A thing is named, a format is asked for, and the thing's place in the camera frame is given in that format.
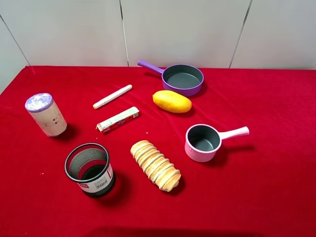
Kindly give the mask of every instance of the purple handle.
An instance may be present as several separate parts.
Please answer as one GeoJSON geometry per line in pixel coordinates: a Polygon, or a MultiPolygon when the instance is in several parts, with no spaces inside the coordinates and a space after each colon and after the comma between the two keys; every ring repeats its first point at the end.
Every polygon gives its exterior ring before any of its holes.
{"type": "Polygon", "coordinates": [[[153,70],[153,71],[155,71],[155,72],[157,72],[157,73],[160,73],[160,74],[162,74],[163,71],[164,71],[164,69],[161,69],[161,68],[159,68],[159,67],[156,67],[156,66],[154,66],[153,64],[150,64],[150,63],[145,62],[145,61],[143,61],[143,60],[139,60],[138,63],[137,63],[137,65],[142,66],[142,67],[145,67],[145,68],[149,68],[149,69],[151,69],[151,70],[153,70]]]}

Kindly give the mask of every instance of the bread roll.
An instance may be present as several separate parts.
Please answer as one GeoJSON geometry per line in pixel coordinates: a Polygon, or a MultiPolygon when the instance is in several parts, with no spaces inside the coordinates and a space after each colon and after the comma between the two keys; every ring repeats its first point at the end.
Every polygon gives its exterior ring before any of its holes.
{"type": "Polygon", "coordinates": [[[159,189],[170,192],[179,184],[180,171],[149,141],[135,143],[130,149],[133,158],[159,189]]]}

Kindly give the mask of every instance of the saucepan handle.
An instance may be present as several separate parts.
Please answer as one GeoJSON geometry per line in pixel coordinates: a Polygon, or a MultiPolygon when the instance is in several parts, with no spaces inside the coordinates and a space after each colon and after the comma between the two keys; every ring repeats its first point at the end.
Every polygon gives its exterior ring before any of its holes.
{"type": "Polygon", "coordinates": [[[242,127],[242,128],[239,128],[239,129],[228,131],[228,132],[219,132],[219,137],[222,140],[225,140],[225,139],[228,139],[228,138],[232,138],[232,137],[244,136],[244,135],[249,135],[248,127],[242,127]]]}
{"type": "Polygon", "coordinates": [[[143,61],[143,60],[139,60],[137,65],[138,65],[138,66],[145,67],[145,68],[148,68],[148,69],[151,69],[151,70],[153,70],[153,71],[155,71],[155,72],[157,72],[157,73],[160,73],[160,74],[162,74],[163,71],[164,71],[164,69],[161,69],[161,68],[159,68],[159,67],[156,67],[156,66],[154,66],[153,64],[150,64],[150,63],[148,63],[148,62],[146,62],[146,61],[143,61]]]}

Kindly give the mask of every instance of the white marker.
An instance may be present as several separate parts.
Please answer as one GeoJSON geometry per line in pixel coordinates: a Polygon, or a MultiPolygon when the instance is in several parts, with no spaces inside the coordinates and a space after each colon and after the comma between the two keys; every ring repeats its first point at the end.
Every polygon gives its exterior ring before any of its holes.
{"type": "Polygon", "coordinates": [[[98,109],[101,106],[109,103],[110,101],[114,100],[115,98],[119,97],[120,95],[123,95],[125,92],[129,91],[132,88],[132,85],[127,85],[126,87],[123,87],[122,89],[119,89],[118,91],[112,93],[111,95],[108,95],[107,97],[103,98],[99,102],[95,103],[93,105],[94,109],[98,109]]]}

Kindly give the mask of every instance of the small box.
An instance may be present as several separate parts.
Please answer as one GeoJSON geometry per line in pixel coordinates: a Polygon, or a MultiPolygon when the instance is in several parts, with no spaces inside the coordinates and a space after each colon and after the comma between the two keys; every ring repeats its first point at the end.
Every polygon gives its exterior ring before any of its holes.
{"type": "Polygon", "coordinates": [[[120,126],[121,124],[127,121],[132,120],[138,115],[139,110],[136,107],[132,107],[128,110],[123,111],[122,113],[119,113],[118,115],[113,116],[112,118],[109,118],[101,123],[98,123],[96,128],[99,129],[100,132],[105,133],[116,128],[117,126],[120,126]]]}

